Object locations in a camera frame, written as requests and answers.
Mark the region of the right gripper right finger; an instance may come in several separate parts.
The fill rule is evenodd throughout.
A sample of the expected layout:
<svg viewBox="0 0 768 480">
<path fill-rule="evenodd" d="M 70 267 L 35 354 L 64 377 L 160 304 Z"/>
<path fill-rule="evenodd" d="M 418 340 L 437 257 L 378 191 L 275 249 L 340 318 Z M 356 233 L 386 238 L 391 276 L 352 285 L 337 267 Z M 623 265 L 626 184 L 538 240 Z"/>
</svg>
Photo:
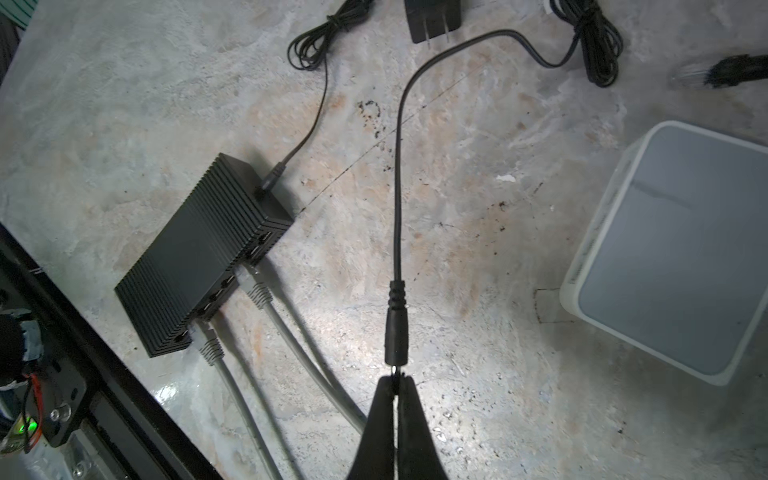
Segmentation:
<svg viewBox="0 0 768 480">
<path fill-rule="evenodd" d="M 399 479 L 448 478 L 438 457 L 414 380 L 398 384 L 397 470 Z"/>
</svg>

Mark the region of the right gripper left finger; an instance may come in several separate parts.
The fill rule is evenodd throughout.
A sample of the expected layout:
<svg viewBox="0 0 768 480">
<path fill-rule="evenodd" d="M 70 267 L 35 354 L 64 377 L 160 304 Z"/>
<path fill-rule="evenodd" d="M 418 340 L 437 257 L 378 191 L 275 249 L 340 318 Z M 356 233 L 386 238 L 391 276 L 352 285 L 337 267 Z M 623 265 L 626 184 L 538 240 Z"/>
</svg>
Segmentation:
<svg viewBox="0 0 768 480">
<path fill-rule="evenodd" d="M 393 480 L 395 477 L 393 379 L 379 379 L 349 480 Z"/>
</svg>

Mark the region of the black network switch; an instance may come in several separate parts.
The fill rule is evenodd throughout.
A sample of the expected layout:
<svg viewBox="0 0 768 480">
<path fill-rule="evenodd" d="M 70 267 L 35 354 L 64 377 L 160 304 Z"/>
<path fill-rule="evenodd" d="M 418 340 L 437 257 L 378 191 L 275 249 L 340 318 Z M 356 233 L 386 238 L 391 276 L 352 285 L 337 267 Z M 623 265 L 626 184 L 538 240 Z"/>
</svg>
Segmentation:
<svg viewBox="0 0 768 480">
<path fill-rule="evenodd" d="M 186 349 L 188 327 L 208 320 L 237 287 L 238 264 L 256 264 L 290 228 L 290 213 L 239 159 L 219 154 L 115 287 L 151 357 Z"/>
</svg>

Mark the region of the white network switch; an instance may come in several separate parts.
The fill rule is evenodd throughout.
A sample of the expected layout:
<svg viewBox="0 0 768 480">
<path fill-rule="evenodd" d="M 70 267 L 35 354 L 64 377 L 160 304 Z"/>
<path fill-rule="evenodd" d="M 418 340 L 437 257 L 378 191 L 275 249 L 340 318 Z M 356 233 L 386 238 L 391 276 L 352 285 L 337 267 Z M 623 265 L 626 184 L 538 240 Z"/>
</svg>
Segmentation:
<svg viewBox="0 0 768 480">
<path fill-rule="evenodd" d="M 621 156 L 559 290 L 570 314 L 726 385 L 767 307 L 767 149 L 667 120 Z"/>
</svg>

